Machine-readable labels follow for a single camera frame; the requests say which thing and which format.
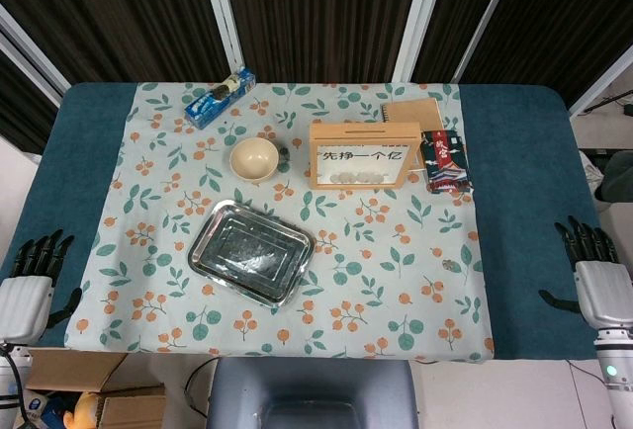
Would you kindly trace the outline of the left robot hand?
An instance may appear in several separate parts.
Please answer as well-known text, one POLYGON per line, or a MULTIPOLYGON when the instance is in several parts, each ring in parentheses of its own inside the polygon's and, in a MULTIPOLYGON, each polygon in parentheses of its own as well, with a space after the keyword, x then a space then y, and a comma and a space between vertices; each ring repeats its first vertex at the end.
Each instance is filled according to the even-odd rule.
POLYGON ((63 262, 74 237, 61 229, 38 240, 30 239, 17 251, 9 276, 1 282, 1 344, 31 345, 46 330, 68 319, 78 308, 83 291, 75 288, 67 304, 52 312, 63 262))

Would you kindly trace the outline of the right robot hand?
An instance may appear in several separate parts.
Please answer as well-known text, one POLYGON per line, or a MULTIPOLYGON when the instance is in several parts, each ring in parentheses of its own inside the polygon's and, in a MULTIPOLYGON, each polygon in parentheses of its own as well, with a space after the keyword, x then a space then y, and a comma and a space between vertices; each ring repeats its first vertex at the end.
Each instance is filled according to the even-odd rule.
POLYGON ((595 330, 622 328, 632 330, 632 280, 619 260, 611 237, 600 227, 591 227, 568 217, 569 224, 555 222, 576 286, 576 300, 554 297, 539 290, 548 305, 577 313, 595 330))

